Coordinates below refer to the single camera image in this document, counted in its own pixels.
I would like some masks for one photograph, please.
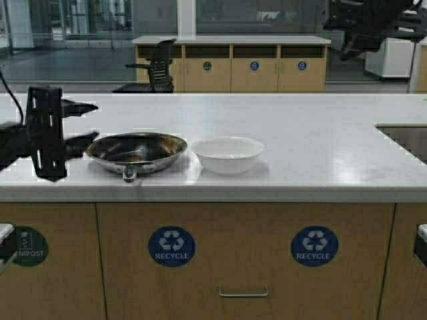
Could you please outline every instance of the black chair back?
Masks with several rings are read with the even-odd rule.
[[[172,86],[173,78],[169,73],[171,64],[172,47],[176,39],[159,42],[151,53],[148,77],[153,92],[157,91],[157,86]]]

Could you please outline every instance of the white bowl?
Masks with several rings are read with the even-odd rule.
[[[191,149],[207,170],[223,175],[237,175],[256,164],[264,146],[248,138],[216,137],[196,141]]]

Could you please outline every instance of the stainless steel pan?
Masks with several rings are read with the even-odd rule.
[[[187,143],[173,135],[129,133],[94,141],[86,154],[106,170],[121,173],[131,183],[138,174],[168,168],[187,149]]]

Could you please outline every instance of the green circular label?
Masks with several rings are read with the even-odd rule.
[[[212,69],[212,63],[210,63],[209,61],[206,61],[206,62],[203,64],[203,70],[204,70],[204,71],[209,71],[210,69]]]
[[[18,226],[17,237],[17,257],[14,263],[22,267],[34,267],[42,263],[49,252],[47,241],[37,230]]]

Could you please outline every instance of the cabinet door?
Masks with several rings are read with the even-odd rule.
[[[0,204],[0,221],[33,228],[48,245],[41,264],[12,263],[0,275],[2,319],[105,319],[95,205]]]
[[[97,205],[109,320],[375,320],[391,205],[154,203]],[[290,253],[295,235],[324,225],[340,242],[322,267]],[[158,265],[148,241],[165,226],[189,231],[194,258]],[[258,295],[232,299],[223,295]],[[261,297],[265,290],[267,297]]]
[[[427,267],[414,255],[418,225],[427,204],[399,204],[394,219],[380,320],[423,319],[427,311]]]
[[[230,92],[231,59],[186,59],[185,92]]]
[[[427,92],[427,47],[421,47],[421,57],[418,68],[418,83],[416,85],[417,93]]]
[[[277,92],[278,59],[232,60],[232,92]]]
[[[300,68],[300,63],[306,64],[305,69]],[[323,92],[325,89],[325,73],[325,58],[281,59],[278,91]]]
[[[169,70],[173,77],[174,92],[184,92],[184,70],[182,59],[173,59]]]
[[[146,65],[149,62],[145,58],[137,58],[136,63]],[[136,81],[138,83],[149,83],[148,70],[136,69]]]

